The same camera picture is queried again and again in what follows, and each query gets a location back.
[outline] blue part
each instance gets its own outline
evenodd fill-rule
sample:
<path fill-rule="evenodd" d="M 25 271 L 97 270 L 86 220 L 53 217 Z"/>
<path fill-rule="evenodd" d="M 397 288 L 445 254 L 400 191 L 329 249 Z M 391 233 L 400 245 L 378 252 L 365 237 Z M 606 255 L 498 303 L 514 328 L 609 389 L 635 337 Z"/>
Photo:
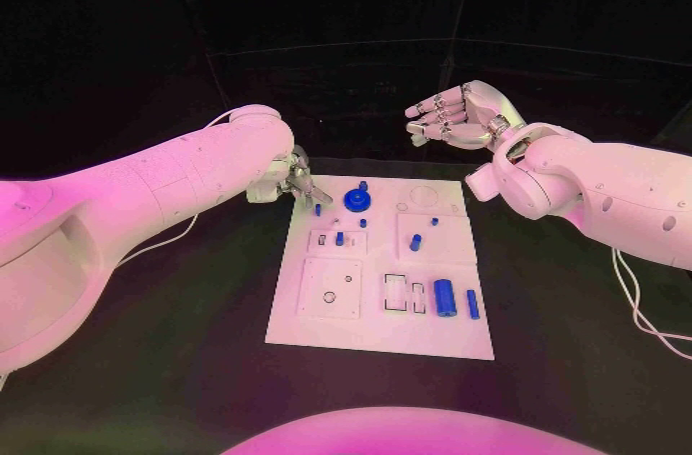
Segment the blue part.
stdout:
<path fill-rule="evenodd" d="M 417 252 L 422 248 L 422 241 L 423 241 L 423 237 L 419 234 L 416 234 L 412 240 L 412 250 L 414 252 Z"/>
<path fill-rule="evenodd" d="M 469 312 L 472 314 L 472 318 L 478 320 L 481 318 L 479 302 L 476 301 L 476 292 L 474 290 L 466 291 L 466 298 L 469 299 Z"/>
<path fill-rule="evenodd" d="M 371 194 L 355 188 L 344 196 L 344 205 L 352 212 L 365 212 L 371 208 Z"/>
<path fill-rule="evenodd" d="M 455 317 L 458 315 L 458 304 L 455 302 L 455 290 L 452 282 L 448 279 L 436 280 L 436 304 L 438 314 L 442 317 Z"/>

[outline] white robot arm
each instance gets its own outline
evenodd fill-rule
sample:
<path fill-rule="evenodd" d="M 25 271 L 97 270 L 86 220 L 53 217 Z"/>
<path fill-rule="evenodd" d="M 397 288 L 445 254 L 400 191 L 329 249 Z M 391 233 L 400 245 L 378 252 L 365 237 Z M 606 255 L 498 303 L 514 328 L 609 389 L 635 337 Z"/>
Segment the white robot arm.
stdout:
<path fill-rule="evenodd" d="M 289 191 L 309 204 L 332 202 L 292 129 L 263 105 L 87 170 L 0 181 L 0 374 L 73 335 L 130 250 L 243 191 L 252 202 Z"/>
<path fill-rule="evenodd" d="M 692 270 L 692 158 L 624 143 L 593 143 L 547 123 L 527 125 L 487 83 L 455 87 L 407 109 L 414 145 L 430 139 L 488 147 L 494 161 L 468 176 L 481 201 L 498 194 L 537 220 L 564 217 L 624 252 Z"/>

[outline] dark table surface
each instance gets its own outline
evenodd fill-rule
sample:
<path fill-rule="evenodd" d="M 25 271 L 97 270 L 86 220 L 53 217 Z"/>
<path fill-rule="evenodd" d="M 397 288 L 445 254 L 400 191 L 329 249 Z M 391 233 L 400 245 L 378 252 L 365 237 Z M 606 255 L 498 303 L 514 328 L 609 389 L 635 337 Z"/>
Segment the dark table surface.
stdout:
<path fill-rule="evenodd" d="M 312 163 L 449 180 L 475 168 Z M 465 194 L 494 362 L 266 344 L 295 202 L 240 196 L 117 270 L 76 335 L 12 374 L 0 452 L 214 454 L 298 418 L 396 405 L 489 415 L 611 453 L 691 453 L 692 362 L 636 329 L 611 249 L 563 219 L 527 220 Z M 628 259 L 651 320 L 692 332 L 688 273 Z"/>

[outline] black backdrop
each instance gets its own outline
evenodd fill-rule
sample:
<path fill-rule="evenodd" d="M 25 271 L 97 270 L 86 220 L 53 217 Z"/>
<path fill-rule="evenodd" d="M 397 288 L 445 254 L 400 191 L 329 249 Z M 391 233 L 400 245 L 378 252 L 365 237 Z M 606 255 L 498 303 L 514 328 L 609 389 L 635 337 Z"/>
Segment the black backdrop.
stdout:
<path fill-rule="evenodd" d="M 530 121 L 639 144 L 692 98 L 688 0 L 2 2 L 5 177 L 123 156 L 246 103 L 282 110 L 312 155 L 475 162 L 409 142 L 403 109 L 439 88 L 479 78 Z"/>

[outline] white cable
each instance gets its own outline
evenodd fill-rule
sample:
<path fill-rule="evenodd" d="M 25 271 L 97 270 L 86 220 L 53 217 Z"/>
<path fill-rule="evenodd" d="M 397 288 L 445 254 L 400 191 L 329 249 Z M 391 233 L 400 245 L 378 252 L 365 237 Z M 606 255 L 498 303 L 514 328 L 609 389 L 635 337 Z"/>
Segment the white cable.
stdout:
<path fill-rule="evenodd" d="M 628 270 L 628 273 L 629 273 L 631 278 L 632 278 L 632 282 L 635 284 L 635 299 L 632 298 L 631 290 L 628 289 L 628 285 L 625 283 L 624 276 L 621 274 L 621 269 L 619 269 L 619 266 L 618 266 L 619 261 L 624 264 L 625 269 Z M 644 332 L 655 335 L 660 338 L 664 345 L 674 351 L 674 353 L 677 355 L 687 358 L 688 360 L 692 360 L 692 355 L 688 355 L 687 353 L 683 353 L 674 347 L 674 345 L 671 345 L 671 342 L 668 341 L 668 338 L 677 338 L 680 340 L 692 341 L 692 337 L 690 337 L 687 335 L 678 335 L 675 333 L 661 333 L 660 330 L 657 329 L 657 327 L 654 326 L 654 323 L 648 320 L 648 318 L 645 317 L 645 314 L 639 310 L 639 303 L 641 303 L 641 300 L 642 300 L 642 291 L 641 291 L 641 288 L 639 288 L 638 277 L 635 276 L 635 272 L 632 271 L 631 266 L 628 265 L 628 263 L 624 259 L 624 255 L 621 253 L 621 250 L 618 250 L 615 248 L 613 248 L 613 268 L 616 270 L 618 280 L 621 281 L 621 285 L 624 286 L 625 295 L 628 296 L 628 300 L 629 300 L 631 305 L 632 305 L 632 317 L 634 317 L 634 320 L 635 320 L 635 325 L 638 326 L 638 328 Z M 642 326 L 642 324 L 639 322 L 641 319 L 644 320 L 649 329 Z"/>
<path fill-rule="evenodd" d="M 237 109 L 234 108 L 233 110 L 228 110 L 227 112 L 224 112 L 205 126 L 205 128 L 210 128 L 224 117 L 228 117 L 231 115 L 231 113 L 234 113 Z M 171 240 L 166 240 L 165 242 L 162 243 L 158 243 L 156 245 L 152 245 L 151 247 L 148 248 L 143 248 L 139 252 L 135 252 L 128 258 L 125 258 L 120 263 L 116 265 L 116 268 L 119 268 L 120 266 L 123 266 L 135 257 L 138 257 L 139 255 L 142 255 L 145 252 L 149 252 L 151 250 L 154 250 L 155 248 L 159 248 L 159 247 L 164 247 L 164 245 L 168 245 L 169 243 L 175 242 L 177 240 L 181 240 L 187 235 L 188 235 L 188 232 L 191 231 L 192 229 L 192 226 L 195 225 L 195 222 L 198 221 L 198 215 L 200 213 L 192 217 L 192 222 L 191 222 L 191 225 L 188 225 L 188 229 L 185 230 L 185 232 L 178 235 L 178 237 L 174 237 Z"/>

